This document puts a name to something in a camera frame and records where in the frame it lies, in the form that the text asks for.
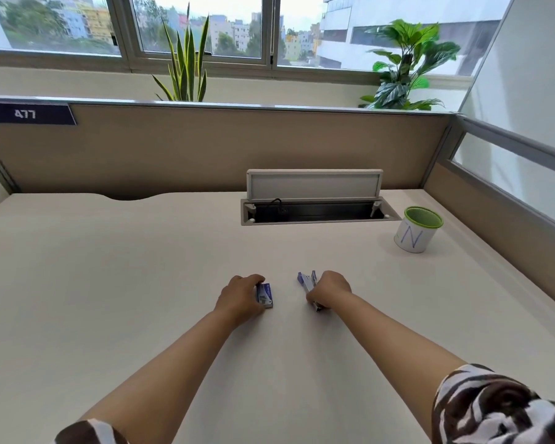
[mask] patterned shirt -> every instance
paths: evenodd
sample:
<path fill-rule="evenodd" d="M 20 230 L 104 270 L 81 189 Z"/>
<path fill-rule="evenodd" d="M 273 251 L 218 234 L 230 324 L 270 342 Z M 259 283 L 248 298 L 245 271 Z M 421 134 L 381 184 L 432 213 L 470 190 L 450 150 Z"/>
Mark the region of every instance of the patterned shirt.
<path fill-rule="evenodd" d="M 450 373 L 436 393 L 433 444 L 555 444 L 555 402 L 481 365 Z M 62 430 L 52 444 L 128 444 L 96 419 Z"/>

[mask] open flip-up lid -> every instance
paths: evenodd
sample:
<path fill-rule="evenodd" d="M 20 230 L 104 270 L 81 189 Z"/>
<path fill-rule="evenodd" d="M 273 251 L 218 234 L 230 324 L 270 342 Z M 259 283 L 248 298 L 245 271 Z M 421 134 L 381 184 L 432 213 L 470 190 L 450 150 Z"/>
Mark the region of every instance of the open flip-up lid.
<path fill-rule="evenodd" d="M 381 184 L 382 170 L 248 170 L 247 199 L 375 199 Z"/>

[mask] left hand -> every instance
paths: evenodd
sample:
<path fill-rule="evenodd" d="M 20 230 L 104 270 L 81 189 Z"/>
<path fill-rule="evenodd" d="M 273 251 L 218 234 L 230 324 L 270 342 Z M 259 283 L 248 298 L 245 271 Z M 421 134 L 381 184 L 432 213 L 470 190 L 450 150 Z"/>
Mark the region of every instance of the left hand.
<path fill-rule="evenodd" d="M 234 276 L 222 289 L 214 311 L 228 314 L 234 321 L 235 328 L 260 315 L 265 308 L 257 302 L 255 285 L 264 280 L 265 277 L 259 274 L 251 274 L 249 277 Z"/>

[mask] potted plant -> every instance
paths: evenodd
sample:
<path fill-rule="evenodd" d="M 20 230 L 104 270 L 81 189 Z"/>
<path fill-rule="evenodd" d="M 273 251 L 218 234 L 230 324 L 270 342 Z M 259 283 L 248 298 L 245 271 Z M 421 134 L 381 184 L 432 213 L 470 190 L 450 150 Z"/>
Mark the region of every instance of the potted plant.
<path fill-rule="evenodd" d="M 177 49 L 173 47 L 173 41 L 170 38 L 169 30 L 163 21 L 164 32 L 166 33 L 167 40 L 169 41 L 170 55 L 172 66 L 169 65 L 170 78 L 173 81 L 171 90 L 153 74 L 152 77 L 160 88 L 163 89 L 164 94 L 169 101 L 198 101 L 202 102 L 205 96 L 205 89 L 208 83 L 207 71 L 203 71 L 205 43 L 208 38 L 209 15 L 203 24 L 202 38 L 199 44 L 199 53 L 196 57 L 195 44 L 193 40 L 193 30 L 189 26 L 189 5 L 187 5 L 187 28 L 185 29 L 185 50 L 181 45 L 179 32 L 177 31 Z M 195 96 L 195 68 L 198 69 L 198 93 Z M 160 95 L 156 94 L 158 99 L 163 101 Z"/>
<path fill-rule="evenodd" d="M 374 28 L 371 32 L 390 40 L 395 48 L 401 49 L 401 54 L 386 50 L 368 51 L 386 57 L 389 63 L 377 61 L 372 66 L 372 71 L 380 77 L 380 86 L 376 94 L 361 97 L 366 104 L 360 107 L 431 111 L 432 106 L 444 105 L 437 98 L 415 103 L 409 101 L 412 89 L 430 86 L 424 74 L 449 60 L 456 60 L 459 45 L 454 42 L 437 42 L 440 38 L 440 25 L 415 25 L 399 19 L 384 27 Z"/>

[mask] navy blue sign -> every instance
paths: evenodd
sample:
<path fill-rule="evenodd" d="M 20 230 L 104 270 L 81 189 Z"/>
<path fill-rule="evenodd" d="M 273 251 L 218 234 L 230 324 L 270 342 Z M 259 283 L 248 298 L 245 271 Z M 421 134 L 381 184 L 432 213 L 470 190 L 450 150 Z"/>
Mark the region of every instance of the navy blue sign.
<path fill-rule="evenodd" d="M 76 125 L 68 104 L 0 103 L 0 123 Z"/>

